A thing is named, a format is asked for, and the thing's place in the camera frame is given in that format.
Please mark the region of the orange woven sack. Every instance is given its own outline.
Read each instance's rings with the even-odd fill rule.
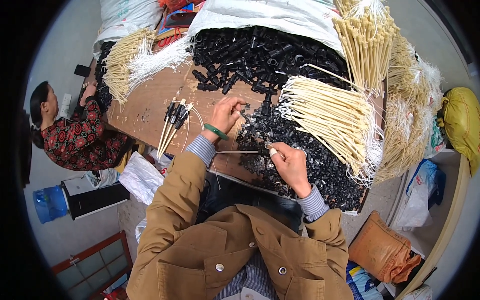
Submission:
[[[407,280],[420,255],[410,258],[410,241],[389,228],[377,211],[372,211],[360,233],[348,248],[349,259],[382,282]]]

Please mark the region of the hand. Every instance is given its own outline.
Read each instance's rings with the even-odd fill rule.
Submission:
[[[208,124],[227,134],[240,117],[241,105],[247,104],[245,100],[238,97],[223,97],[213,107],[212,117]],[[210,130],[204,130],[201,135],[206,137],[212,143],[215,143],[219,137]]]
[[[86,105],[86,99],[90,96],[94,96],[96,93],[96,81],[90,83],[87,83],[87,87],[85,88],[84,94],[82,95],[82,98],[80,99],[80,106],[85,106]]]
[[[276,170],[283,180],[293,188],[298,197],[305,198],[312,191],[312,186],[307,179],[307,158],[305,153],[294,149],[285,143],[272,143],[273,148],[280,152],[271,155]]]

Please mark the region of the bundle of beige tubes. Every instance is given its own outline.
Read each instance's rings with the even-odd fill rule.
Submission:
[[[278,110],[308,132],[349,168],[348,176],[370,187],[382,159],[383,135],[363,92],[347,91],[303,76],[282,89]]]
[[[350,81],[362,90],[384,95],[393,38],[400,30],[382,1],[362,6],[358,0],[338,0],[342,19],[334,19],[342,43]]]
[[[401,176],[423,159],[441,106],[440,71],[397,34],[388,69],[384,157],[375,182]]]
[[[125,104],[128,101],[126,95],[130,92],[130,69],[127,63],[138,54],[144,40],[153,42],[155,38],[156,30],[139,29],[113,45],[109,55],[105,58],[107,72],[103,75],[103,78],[109,87],[110,94],[113,95],[113,99],[118,100],[120,104]]]

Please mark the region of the wall switch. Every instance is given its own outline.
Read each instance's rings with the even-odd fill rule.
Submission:
[[[70,101],[72,100],[72,95],[70,94],[63,94],[63,101],[62,105],[70,105]]]

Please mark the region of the green jade bangle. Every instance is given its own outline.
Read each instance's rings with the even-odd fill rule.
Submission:
[[[221,132],[220,130],[218,130],[217,128],[213,127],[212,125],[204,124],[204,127],[205,127],[205,129],[208,129],[211,132],[218,135],[222,140],[228,141],[228,136],[226,134],[224,134],[223,132]]]

